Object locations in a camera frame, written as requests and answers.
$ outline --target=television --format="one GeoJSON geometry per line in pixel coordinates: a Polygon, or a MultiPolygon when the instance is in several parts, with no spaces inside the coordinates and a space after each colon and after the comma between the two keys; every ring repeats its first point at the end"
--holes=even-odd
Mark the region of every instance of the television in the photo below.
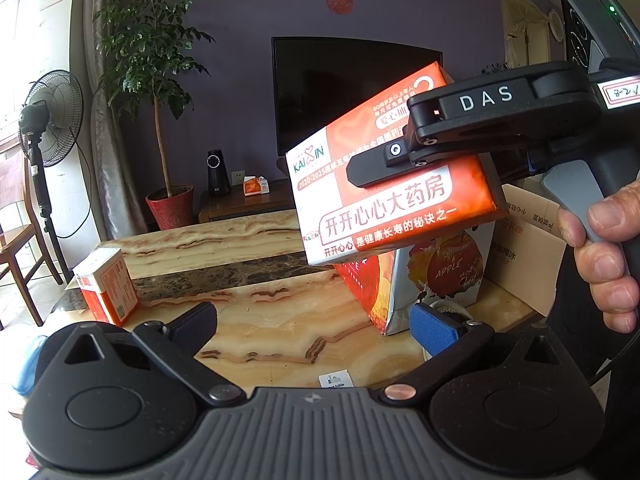
{"type": "Polygon", "coordinates": [[[442,53],[350,38],[272,38],[278,154],[442,53]]]}

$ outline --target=marble tabletop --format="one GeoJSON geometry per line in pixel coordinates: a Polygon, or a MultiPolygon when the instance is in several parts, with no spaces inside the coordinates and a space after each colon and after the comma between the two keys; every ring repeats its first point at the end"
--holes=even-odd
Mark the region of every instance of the marble tabletop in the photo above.
{"type": "MultiPolygon", "coordinates": [[[[242,386],[319,386],[347,369],[355,386],[380,386],[423,361],[408,331],[382,336],[332,267],[306,262],[293,210],[266,213],[101,244],[120,247],[140,298],[125,328],[169,322],[201,301],[218,311],[218,331],[196,358],[242,386]]],[[[488,280],[469,307],[508,330],[532,316],[488,280]]],[[[70,283],[46,321],[48,332],[92,319],[70,283]]]]}

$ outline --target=black pants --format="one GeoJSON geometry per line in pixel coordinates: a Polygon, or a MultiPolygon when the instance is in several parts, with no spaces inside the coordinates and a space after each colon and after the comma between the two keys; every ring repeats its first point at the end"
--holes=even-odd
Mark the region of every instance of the black pants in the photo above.
{"type": "MultiPolygon", "coordinates": [[[[558,273],[556,302],[548,325],[587,378],[630,338],[604,325],[589,285],[577,272],[570,247],[558,273]]],[[[586,461],[587,469],[598,479],[640,479],[640,342],[611,373],[605,415],[604,435],[586,461]]]]}

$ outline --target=finger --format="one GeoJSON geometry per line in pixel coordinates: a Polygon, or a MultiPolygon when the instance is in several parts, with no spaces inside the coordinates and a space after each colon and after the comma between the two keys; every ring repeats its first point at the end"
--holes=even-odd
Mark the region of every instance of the finger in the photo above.
{"type": "Polygon", "coordinates": [[[575,266],[585,282],[604,283],[621,278],[625,272],[622,249],[611,242],[585,241],[574,250],[575,266]]]}
{"type": "Polygon", "coordinates": [[[640,180],[591,205],[588,219],[593,231],[605,240],[631,240],[640,233],[640,180]]]}
{"type": "Polygon", "coordinates": [[[591,296],[598,308],[610,314],[630,312],[638,306],[640,288],[631,276],[591,285],[591,296]]]}
{"type": "Polygon", "coordinates": [[[605,312],[602,314],[602,317],[604,318],[604,324],[607,325],[608,328],[621,334],[632,332],[638,322],[638,313],[635,310],[625,312],[624,314],[609,314],[605,312]]]}
{"type": "Polygon", "coordinates": [[[562,238],[571,247],[581,247],[584,244],[587,236],[584,225],[571,211],[558,210],[558,227],[562,233],[562,238]]]}

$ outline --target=tree trunk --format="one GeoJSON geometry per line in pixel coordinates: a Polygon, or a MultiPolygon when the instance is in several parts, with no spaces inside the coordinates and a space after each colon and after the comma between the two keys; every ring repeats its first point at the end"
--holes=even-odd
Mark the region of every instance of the tree trunk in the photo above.
{"type": "Polygon", "coordinates": [[[162,161],[162,174],[164,175],[164,185],[166,187],[166,195],[172,197],[174,192],[171,189],[171,181],[169,180],[169,170],[166,167],[166,155],[164,154],[164,146],[162,145],[162,134],[160,133],[160,101],[154,95],[154,121],[156,123],[156,137],[158,138],[158,148],[160,149],[160,160],[162,161]]]}

